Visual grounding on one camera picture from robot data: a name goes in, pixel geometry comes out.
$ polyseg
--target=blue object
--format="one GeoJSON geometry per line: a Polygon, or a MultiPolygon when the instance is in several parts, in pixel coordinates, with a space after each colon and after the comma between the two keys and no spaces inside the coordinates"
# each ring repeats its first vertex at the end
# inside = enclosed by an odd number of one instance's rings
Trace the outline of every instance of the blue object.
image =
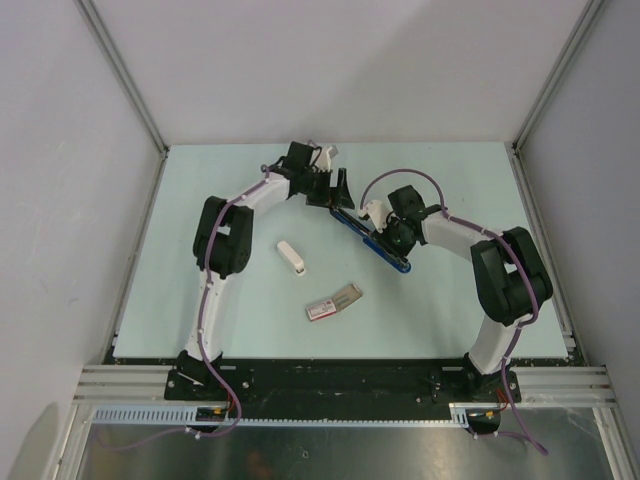
{"type": "Polygon", "coordinates": [[[395,255],[388,253],[384,247],[378,244],[373,238],[371,238],[372,230],[362,225],[360,222],[353,219],[351,216],[345,214],[341,210],[330,209],[331,216],[338,220],[340,223],[345,224],[351,230],[356,232],[362,237],[362,241],[371,250],[376,252],[380,257],[384,259],[389,265],[398,270],[400,273],[409,273],[411,271],[411,264],[408,261],[402,261],[395,255]]]}

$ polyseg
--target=wall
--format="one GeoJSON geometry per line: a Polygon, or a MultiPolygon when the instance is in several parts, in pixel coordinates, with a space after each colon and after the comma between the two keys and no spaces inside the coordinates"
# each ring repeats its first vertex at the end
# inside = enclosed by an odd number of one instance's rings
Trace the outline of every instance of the wall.
{"type": "Polygon", "coordinates": [[[611,2],[524,149],[577,329],[640,452],[640,3],[611,2]]]}
{"type": "Polygon", "coordinates": [[[159,157],[71,0],[3,2],[0,65],[0,478],[35,479],[104,340],[159,157]]]}
{"type": "Polygon", "coordinates": [[[96,0],[165,140],[513,140],[586,0],[96,0]]]}

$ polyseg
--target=white wall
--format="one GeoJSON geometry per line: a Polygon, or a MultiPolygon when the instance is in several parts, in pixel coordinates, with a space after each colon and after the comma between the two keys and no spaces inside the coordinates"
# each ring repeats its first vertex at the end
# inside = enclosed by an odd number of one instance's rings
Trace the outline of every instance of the white wall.
{"type": "Polygon", "coordinates": [[[524,159],[577,329],[640,452],[640,3],[611,2],[524,159]]]}
{"type": "Polygon", "coordinates": [[[13,476],[34,479],[104,339],[159,156],[71,0],[3,2],[0,65],[0,478],[27,438],[13,476]]]}
{"type": "Polygon", "coordinates": [[[513,140],[586,0],[97,0],[165,141],[513,140]]]}

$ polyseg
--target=blue plastic part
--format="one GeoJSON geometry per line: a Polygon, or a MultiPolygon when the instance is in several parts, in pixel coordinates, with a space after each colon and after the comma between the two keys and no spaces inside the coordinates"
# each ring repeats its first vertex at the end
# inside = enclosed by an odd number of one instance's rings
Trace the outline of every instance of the blue plastic part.
{"type": "Polygon", "coordinates": [[[339,210],[329,210],[331,215],[338,220],[340,223],[345,224],[355,233],[357,233],[360,237],[362,237],[362,241],[366,246],[368,246],[371,250],[376,252],[382,259],[395,268],[400,273],[409,273],[411,271],[411,264],[409,262],[400,262],[394,256],[387,253],[387,251],[379,245],[374,239],[371,238],[372,230],[369,230],[362,224],[358,224],[359,226],[354,225],[349,219],[345,218],[339,210]]]}

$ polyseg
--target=white table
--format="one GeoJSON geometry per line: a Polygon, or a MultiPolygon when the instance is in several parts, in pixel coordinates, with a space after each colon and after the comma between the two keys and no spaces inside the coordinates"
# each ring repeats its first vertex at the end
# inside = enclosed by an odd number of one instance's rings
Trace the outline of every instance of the white table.
{"type": "MultiPolygon", "coordinates": [[[[192,244],[205,199],[231,197],[261,177],[259,166],[287,145],[172,147],[144,240],[115,348],[116,357],[175,357],[184,349],[199,299],[192,244]]],[[[346,167],[356,204],[365,186],[393,168],[431,174],[451,211],[476,223],[528,228],[504,145],[492,143],[340,144],[334,166],[346,167]]],[[[388,177],[369,199],[386,200],[412,184],[425,203],[433,187],[412,175],[388,177]]],[[[483,311],[471,264],[433,246],[411,252],[402,275],[368,249],[328,211],[294,197],[254,225],[253,251],[226,306],[227,357],[444,358],[459,357],[476,339],[483,311]],[[279,257],[287,240],[304,258],[296,277],[279,257]],[[305,307],[355,283],[364,297],[338,315],[310,323],[305,307]]],[[[525,330],[515,355],[564,357],[552,302],[525,330]]]]}

